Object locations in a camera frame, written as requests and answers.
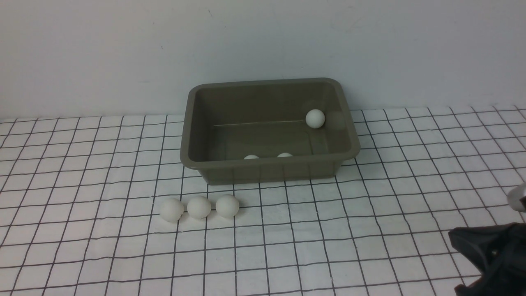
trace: grid pattern tablecloth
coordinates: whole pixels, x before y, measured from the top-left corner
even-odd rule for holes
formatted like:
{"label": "grid pattern tablecloth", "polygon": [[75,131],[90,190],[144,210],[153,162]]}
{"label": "grid pattern tablecloth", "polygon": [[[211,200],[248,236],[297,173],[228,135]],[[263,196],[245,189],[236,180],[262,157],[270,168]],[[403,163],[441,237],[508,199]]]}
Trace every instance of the grid pattern tablecloth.
{"label": "grid pattern tablecloth", "polygon": [[[452,295],[479,272],[448,230],[526,217],[525,109],[352,114],[335,178],[235,186],[181,165],[181,116],[3,120],[0,294]],[[234,220],[157,215],[226,193]]]}

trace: black object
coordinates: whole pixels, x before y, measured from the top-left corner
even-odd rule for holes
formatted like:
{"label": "black object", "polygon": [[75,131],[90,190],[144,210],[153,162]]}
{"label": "black object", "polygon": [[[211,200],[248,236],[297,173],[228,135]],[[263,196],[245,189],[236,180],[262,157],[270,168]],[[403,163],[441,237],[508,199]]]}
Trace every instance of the black object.
{"label": "black object", "polygon": [[526,296],[526,224],[458,227],[449,232],[451,245],[482,273],[457,296]]}

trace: gray plastic tub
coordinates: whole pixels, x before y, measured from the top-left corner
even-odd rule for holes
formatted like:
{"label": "gray plastic tub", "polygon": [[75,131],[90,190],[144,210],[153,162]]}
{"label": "gray plastic tub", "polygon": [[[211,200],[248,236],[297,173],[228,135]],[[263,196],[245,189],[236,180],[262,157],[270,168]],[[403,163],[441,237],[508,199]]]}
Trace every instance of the gray plastic tub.
{"label": "gray plastic tub", "polygon": [[[325,114],[319,129],[305,122],[312,109]],[[328,178],[359,151],[335,80],[203,84],[188,94],[180,158],[210,185]],[[250,154],[260,158],[243,159]]]}

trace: ball on table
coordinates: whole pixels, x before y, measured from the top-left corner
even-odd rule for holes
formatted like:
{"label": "ball on table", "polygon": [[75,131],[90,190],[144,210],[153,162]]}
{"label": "ball on table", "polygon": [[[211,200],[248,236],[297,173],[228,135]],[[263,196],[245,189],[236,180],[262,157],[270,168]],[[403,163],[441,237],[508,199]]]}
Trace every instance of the ball on table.
{"label": "ball on table", "polygon": [[233,195],[223,195],[216,202],[216,211],[223,218],[232,218],[239,211],[239,201]]}
{"label": "ball on table", "polygon": [[211,209],[212,205],[210,204],[210,201],[201,195],[190,199],[188,205],[186,206],[188,215],[194,219],[203,219],[204,217],[208,216],[208,214],[210,214]]}
{"label": "ball on table", "polygon": [[185,206],[178,199],[167,199],[161,204],[159,215],[163,220],[175,223],[185,211]]}
{"label": "ball on table", "polygon": [[321,110],[312,109],[305,116],[305,122],[309,127],[318,129],[325,123],[325,114]]}

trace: metal object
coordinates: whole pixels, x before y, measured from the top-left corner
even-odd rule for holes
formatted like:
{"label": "metal object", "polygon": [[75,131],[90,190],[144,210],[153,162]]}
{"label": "metal object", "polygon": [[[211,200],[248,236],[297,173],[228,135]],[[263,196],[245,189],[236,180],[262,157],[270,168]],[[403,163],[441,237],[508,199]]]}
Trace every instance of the metal object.
{"label": "metal object", "polygon": [[526,183],[513,188],[507,195],[510,207],[519,212],[526,212]]}

